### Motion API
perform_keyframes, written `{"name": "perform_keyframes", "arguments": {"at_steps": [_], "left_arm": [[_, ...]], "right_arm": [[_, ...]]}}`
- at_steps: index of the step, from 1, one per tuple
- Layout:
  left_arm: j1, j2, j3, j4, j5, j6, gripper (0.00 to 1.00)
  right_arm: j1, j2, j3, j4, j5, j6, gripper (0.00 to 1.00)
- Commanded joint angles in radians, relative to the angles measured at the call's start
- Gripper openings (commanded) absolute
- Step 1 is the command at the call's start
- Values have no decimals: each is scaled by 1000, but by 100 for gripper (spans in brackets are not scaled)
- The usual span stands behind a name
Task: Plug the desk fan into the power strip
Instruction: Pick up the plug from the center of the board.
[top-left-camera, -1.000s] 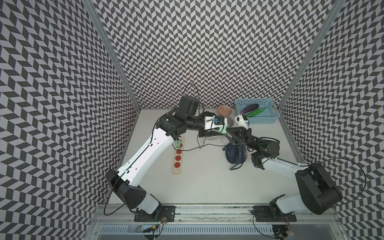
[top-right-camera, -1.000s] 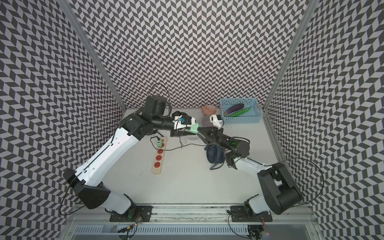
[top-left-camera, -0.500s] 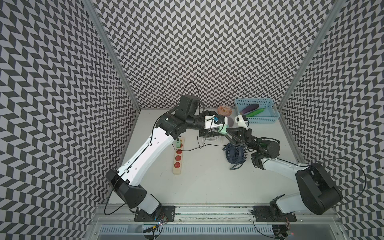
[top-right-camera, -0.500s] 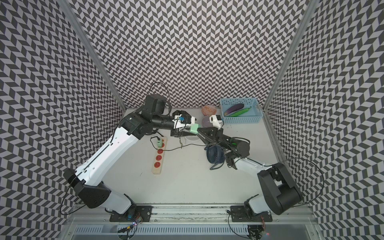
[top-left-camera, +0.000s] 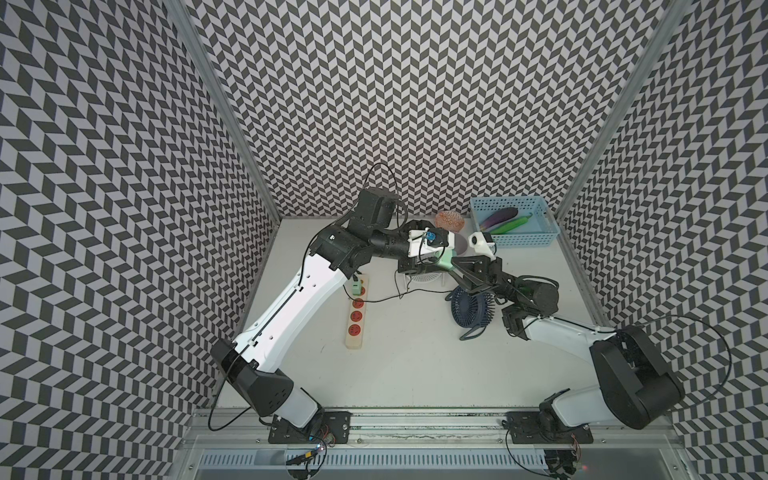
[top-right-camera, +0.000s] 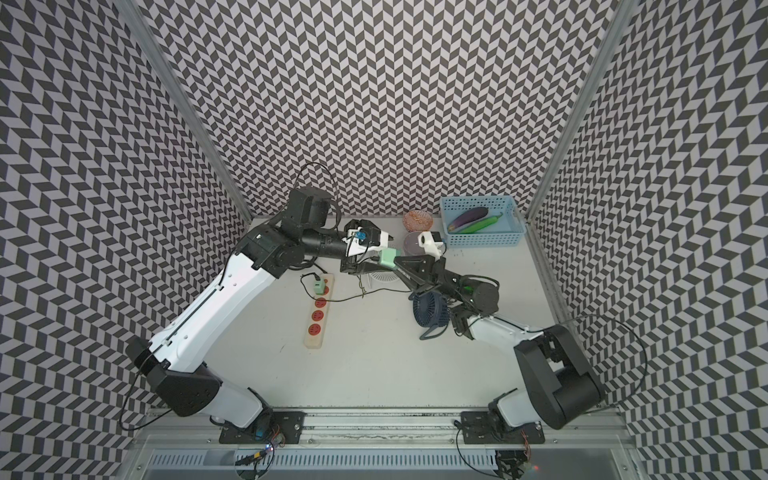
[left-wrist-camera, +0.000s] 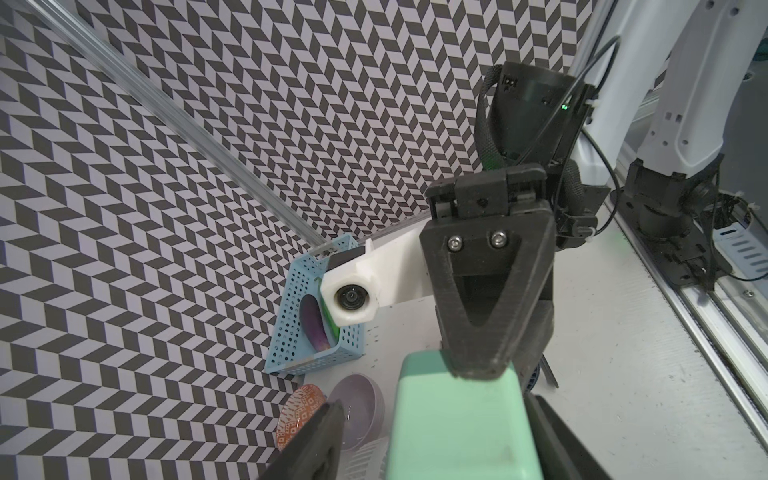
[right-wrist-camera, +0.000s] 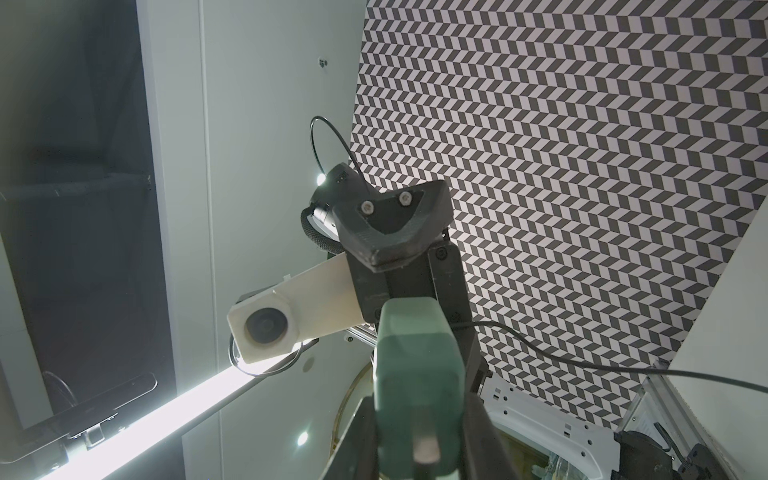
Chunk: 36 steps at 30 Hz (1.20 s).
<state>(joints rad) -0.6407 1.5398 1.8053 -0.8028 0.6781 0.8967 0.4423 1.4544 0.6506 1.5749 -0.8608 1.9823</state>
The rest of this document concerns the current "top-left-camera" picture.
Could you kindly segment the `green plug of white fan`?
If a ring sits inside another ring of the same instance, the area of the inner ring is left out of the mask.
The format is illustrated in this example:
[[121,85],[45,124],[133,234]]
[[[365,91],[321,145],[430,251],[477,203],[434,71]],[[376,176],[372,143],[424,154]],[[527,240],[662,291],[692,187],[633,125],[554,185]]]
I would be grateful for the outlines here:
[[445,252],[441,253],[440,256],[437,258],[435,262],[435,266],[446,271],[450,271],[453,269],[452,259],[454,257],[454,251],[453,250],[446,250]]

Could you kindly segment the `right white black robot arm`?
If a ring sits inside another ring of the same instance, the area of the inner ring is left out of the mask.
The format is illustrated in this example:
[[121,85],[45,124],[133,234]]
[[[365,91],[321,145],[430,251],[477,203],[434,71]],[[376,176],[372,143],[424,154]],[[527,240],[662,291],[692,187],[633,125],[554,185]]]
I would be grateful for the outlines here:
[[540,403],[538,421],[548,434],[610,420],[641,430],[684,400],[682,382],[642,328],[610,330],[559,318],[558,282],[511,275],[499,258],[460,257],[451,265],[449,273],[464,291],[502,301],[508,334],[591,365],[595,385],[564,389]]

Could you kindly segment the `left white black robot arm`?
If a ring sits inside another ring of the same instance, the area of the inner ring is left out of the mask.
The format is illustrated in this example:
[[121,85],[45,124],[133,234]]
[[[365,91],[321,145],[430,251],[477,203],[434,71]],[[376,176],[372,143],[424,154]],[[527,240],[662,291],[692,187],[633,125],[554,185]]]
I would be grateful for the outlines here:
[[374,258],[393,259],[406,272],[438,267],[454,250],[454,233],[426,220],[393,227],[403,206],[388,190],[361,190],[350,211],[311,239],[298,272],[265,312],[234,339],[213,345],[225,384],[259,416],[276,416],[313,434],[322,422],[321,405],[280,369],[309,320]]

